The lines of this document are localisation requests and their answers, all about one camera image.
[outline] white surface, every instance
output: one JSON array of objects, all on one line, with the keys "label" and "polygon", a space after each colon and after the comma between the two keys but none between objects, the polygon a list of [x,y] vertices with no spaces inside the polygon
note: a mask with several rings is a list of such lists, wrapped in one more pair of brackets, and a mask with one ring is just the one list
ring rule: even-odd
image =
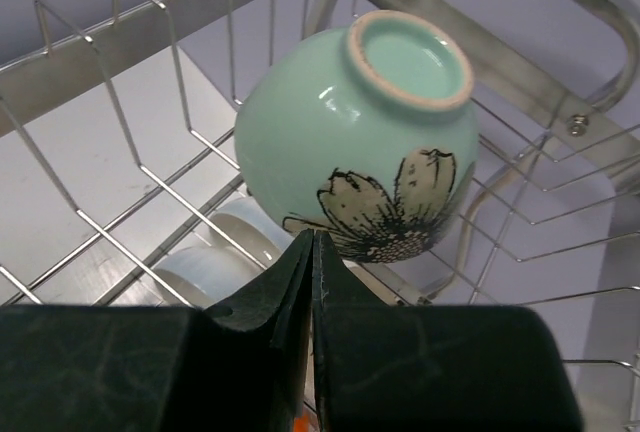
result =
[{"label": "white surface", "polygon": [[[207,308],[251,282],[261,269],[234,247],[200,246],[169,254],[154,271],[189,303]],[[160,284],[156,289],[166,302],[179,304]]]},{"label": "white surface", "polygon": [[[261,260],[261,257],[271,260],[274,248],[275,254],[279,256],[293,241],[291,234],[271,220],[253,197],[228,201],[220,206],[210,219],[233,240],[241,240],[243,246],[254,249],[257,255],[252,255],[258,260]],[[209,229],[209,232],[214,242],[228,243],[215,230]]]},{"label": "white surface", "polygon": [[[197,67],[181,57],[194,127],[215,140],[233,125],[234,111]],[[165,50],[114,80],[142,161],[161,178],[205,148],[185,129],[173,70],[171,54]],[[134,165],[104,86],[32,122],[28,130],[79,206],[102,225],[155,186]],[[5,184],[0,260],[29,282],[94,232],[62,200],[15,133],[0,140],[0,157],[0,180]],[[199,207],[236,173],[211,154],[174,189]],[[144,258],[189,215],[162,193],[119,226],[114,236]],[[93,302],[132,268],[126,257],[101,241],[37,294],[49,302]],[[0,301],[12,293],[0,286]]]},{"label": "white surface", "polygon": [[[96,21],[93,11],[100,18],[109,14],[108,0],[52,1],[64,10],[72,10],[71,16],[81,25]],[[622,64],[623,49],[613,32],[568,0],[447,1],[582,95],[612,77]],[[276,55],[281,56],[299,37],[302,0],[278,0],[277,3]],[[14,51],[22,53],[31,50],[34,44],[40,45],[31,0],[2,0],[1,4],[3,17],[11,17],[15,25],[0,30],[0,42],[4,47],[0,61],[2,57],[17,55]],[[340,0],[334,25],[351,20],[350,5],[351,0]],[[267,70],[268,10],[268,0],[259,0],[234,14],[241,98]],[[358,11],[366,10],[367,4],[360,0]],[[184,46],[206,76],[228,95],[225,27],[223,21],[213,24],[189,37]],[[185,60],[184,67],[193,115],[197,117],[196,127],[213,139],[232,124],[233,112],[192,63]],[[182,126],[167,51],[122,74],[116,86],[122,94],[125,111],[131,116],[145,163],[158,175],[165,177],[202,149]],[[479,91],[479,94],[529,138],[539,134],[538,126],[499,98],[486,91]],[[611,116],[622,125],[637,123],[639,94],[640,87],[634,87]],[[524,146],[497,121],[484,112],[480,115],[483,133],[509,153]],[[52,159],[54,167],[60,170],[80,205],[102,224],[152,186],[133,167],[103,88],[47,114],[29,129]],[[15,136],[0,140],[0,157],[3,158],[0,180],[4,184],[4,200],[0,204],[3,224],[0,228],[0,261],[28,281],[92,231],[66,207]],[[483,150],[478,177],[487,178],[498,166],[496,157]],[[536,181],[549,186],[589,170],[590,166],[578,159],[567,161],[562,167],[541,163]],[[176,188],[197,206],[234,174],[231,167],[212,155]],[[503,196],[512,200],[516,189],[517,186],[511,187],[503,192]],[[521,205],[529,218],[539,220],[611,194],[608,182],[595,176],[554,193],[543,194],[530,186]],[[480,213],[478,224],[495,237],[506,213],[503,205],[492,200]],[[144,257],[151,251],[152,244],[160,243],[187,215],[186,210],[163,194],[119,227],[115,235]],[[606,237],[610,217],[611,204],[537,226],[516,217],[507,230],[504,244],[520,258],[536,256]],[[199,227],[181,245],[209,240],[208,231],[203,229],[206,227]],[[457,229],[435,250],[450,264],[454,261],[456,240]],[[467,268],[471,277],[484,268],[492,248],[490,241],[475,235]],[[520,302],[593,290],[597,285],[603,250],[604,246],[598,245],[521,263],[503,251],[497,251],[487,278],[488,291],[498,300]],[[49,302],[90,303],[115,283],[123,271],[131,268],[132,264],[126,258],[103,241],[37,293]],[[396,269],[418,286],[427,285],[433,278],[447,273],[447,268],[431,254],[398,264]],[[0,301],[10,294],[9,288],[0,280]],[[459,303],[466,300],[469,293],[470,288],[457,281],[443,294],[441,301]],[[143,279],[117,303],[157,303],[159,300],[153,285]],[[565,356],[581,357],[591,300],[555,303],[539,306],[537,310],[551,326]]]}]

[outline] glossy glaze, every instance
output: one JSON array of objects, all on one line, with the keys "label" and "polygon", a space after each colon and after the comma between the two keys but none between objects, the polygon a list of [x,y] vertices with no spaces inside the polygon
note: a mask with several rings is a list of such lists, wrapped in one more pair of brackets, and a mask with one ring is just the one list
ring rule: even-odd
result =
[{"label": "glossy glaze", "polygon": [[[196,307],[227,298],[260,275],[260,268],[233,247],[189,247],[164,258],[156,274]],[[169,303],[174,299],[157,285]]]},{"label": "glossy glaze", "polygon": [[[270,265],[291,244],[293,238],[262,210],[253,197],[226,202],[209,217],[234,241],[265,265]],[[220,246],[228,242],[210,229],[211,239]]]},{"label": "glossy glaze", "polygon": [[[477,150],[472,87],[446,34],[407,14],[367,14],[303,41],[269,71],[238,114],[238,162],[258,203],[289,231],[327,229],[352,260],[408,258],[417,241],[440,238],[436,214],[450,215],[446,206],[466,192],[459,185]],[[439,182],[438,170],[448,170]],[[389,234],[400,235],[392,243]]]}]

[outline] flower painting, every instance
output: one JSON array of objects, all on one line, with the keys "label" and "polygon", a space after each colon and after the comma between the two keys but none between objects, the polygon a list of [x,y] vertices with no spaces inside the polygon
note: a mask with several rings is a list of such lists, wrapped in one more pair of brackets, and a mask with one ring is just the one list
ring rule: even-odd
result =
[{"label": "flower painting", "polygon": [[467,167],[455,190],[458,173],[453,154],[419,148],[399,164],[393,196],[373,177],[335,169],[317,197],[324,217],[288,216],[285,230],[327,231],[343,259],[392,263],[430,249],[444,236],[473,176]]}]

